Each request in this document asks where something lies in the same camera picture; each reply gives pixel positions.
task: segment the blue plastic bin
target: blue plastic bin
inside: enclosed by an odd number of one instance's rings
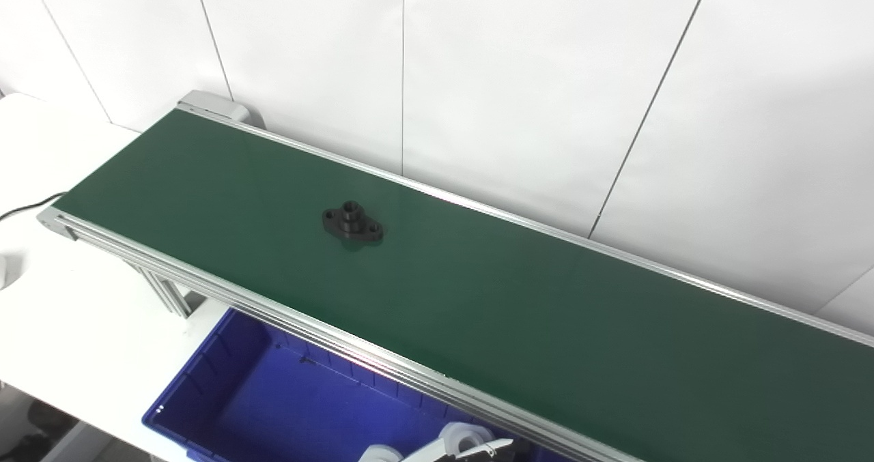
[[[406,457],[451,421],[513,437],[234,310],[143,417],[203,462],[357,462],[371,444]]]

